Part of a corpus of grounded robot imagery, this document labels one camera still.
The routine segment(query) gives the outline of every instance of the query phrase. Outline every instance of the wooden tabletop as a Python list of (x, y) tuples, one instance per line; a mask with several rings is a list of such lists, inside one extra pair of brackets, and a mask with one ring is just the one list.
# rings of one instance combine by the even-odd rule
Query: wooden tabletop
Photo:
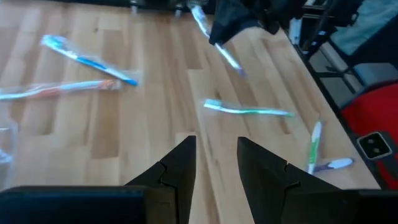
[[(228, 48), (241, 78), (208, 44), (191, 15), (131, 15), (129, 9), (57, 2), (0, 3), (0, 85), (110, 78), (40, 45), (62, 35), (125, 70), (139, 87), (9, 103), (19, 123), (11, 185), (122, 185), (188, 135), (197, 136), (191, 223), (252, 223), (239, 178), (238, 136), (304, 169), (310, 135), (324, 121), (320, 158), (353, 166), (316, 174), (341, 187), (378, 188), (286, 35), (248, 29)], [(241, 116), (203, 107), (206, 98), (281, 108), (294, 118)]]

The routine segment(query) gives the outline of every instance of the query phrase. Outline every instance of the red chair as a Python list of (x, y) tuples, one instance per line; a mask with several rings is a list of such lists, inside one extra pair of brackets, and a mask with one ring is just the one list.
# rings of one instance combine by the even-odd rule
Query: red chair
[[(366, 89), (345, 104), (341, 111), (358, 136), (383, 131), (398, 146), (398, 81), (383, 82)], [(390, 157), (389, 165), (382, 159), (374, 162), (387, 188), (398, 189), (398, 153)]]

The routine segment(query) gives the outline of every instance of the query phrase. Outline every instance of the wood grain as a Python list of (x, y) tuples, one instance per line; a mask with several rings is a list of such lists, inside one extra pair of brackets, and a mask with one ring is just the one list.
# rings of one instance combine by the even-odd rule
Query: wood grain
[[(185, 136), (197, 136), (191, 223), (252, 223), (236, 159), (246, 136), (304, 169), (310, 133), (325, 122), (320, 157), (350, 156), (348, 169), (317, 177), (344, 189), (378, 188), (304, 64), (280, 31), (237, 35), (228, 48), (241, 78), (208, 44), (190, 15), (131, 15), (129, 9), (57, 2), (0, 3), (0, 85), (108, 76), (40, 46), (63, 35), (126, 70), (139, 87), (84, 92), (7, 106), (20, 125), (11, 185), (122, 185)], [(294, 118), (237, 116), (205, 109), (205, 98), (282, 108)]]

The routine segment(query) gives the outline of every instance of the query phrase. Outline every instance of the blue toothbrush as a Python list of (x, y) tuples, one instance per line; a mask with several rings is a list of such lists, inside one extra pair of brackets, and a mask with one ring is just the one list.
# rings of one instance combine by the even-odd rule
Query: blue toothbrush
[(86, 56), (78, 55), (78, 53), (70, 49), (70, 47), (68, 46), (68, 40), (64, 37), (56, 35), (44, 35), (42, 38), (42, 44), (46, 45), (47, 47), (50, 47), (51, 49), (60, 54), (63, 54), (69, 58), (76, 60), (77, 62), (91, 66), (105, 73), (108, 73), (130, 85), (138, 86), (138, 82), (136, 80), (133, 80), (132, 78), (128, 77), (120, 70), (117, 70), (105, 64), (104, 62), (98, 62)]

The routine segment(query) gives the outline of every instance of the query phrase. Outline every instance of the toothbrush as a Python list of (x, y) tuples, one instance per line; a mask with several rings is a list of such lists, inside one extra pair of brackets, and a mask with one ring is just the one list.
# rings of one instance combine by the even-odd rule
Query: toothbrush
[(225, 105), (220, 100), (212, 100), (212, 99), (205, 100), (204, 107), (232, 114), (268, 114), (268, 115), (290, 116), (290, 117), (294, 116), (294, 114), (291, 112), (272, 109), (272, 108), (234, 108)]
[[(191, 13), (193, 18), (199, 25), (200, 30), (203, 34), (210, 38), (210, 26), (208, 25), (206, 14), (203, 12), (200, 6), (193, 6), (191, 8)], [(232, 54), (220, 44), (215, 44), (216, 49), (220, 52), (220, 54), (227, 60), (227, 62), (236, 70), (238, 71), (239, 75), (246, 76), (242, 66), (240, 66), (239, 62), (232, 56)]]
[(321, 133), (322, 133), (322, 123), (320, 121), (317, 121), (317, 123), (315, 124), (315, 127), (312, 131), (312, 136), (311, 136), (310, 160), (309, 160), (308, 169), (307, 169), (307, 172), (309, 174), (313, 174), (314, 170), (315, 170), (315, 164), (317, 163), (318, 148), (319, 148)]
[(12, 161), (12, 156), (0, 149), (0, 164)]
[(15, 100), (20, 98), (38, 98), (60, 95), (78, 90), (119, 90), (122, 84), (119, 80), (98, 80), (76, 83), (46, 83), (24, 87), (11, 87), (10, 90), (0, 88), (0, 100)]
[(349, 167), (354, 163), (353, 158), (339, 158), (339, 159), (334, 159), (326, 164), (316, 166), (314, 168), (314, 172), (320, 172), (323, 170), (331, 170), (331, 169), (342, 169), (345, 167)]
[(56, 35), (44, 35), (42, 38), (42, 44), (50, 47), (54, 51), (63, 54), (69, 58), (76, 60), (82, 64), (91, 66), (102, 72), (108, 73), (130, 85), (138, 86), (138, 82), (123, 74), (123, 72), (95, 59), (90, 59), (87, 56), (79, 55), (77, 52), (72, 51), (68, 46), (68, 40), (61, 36)]

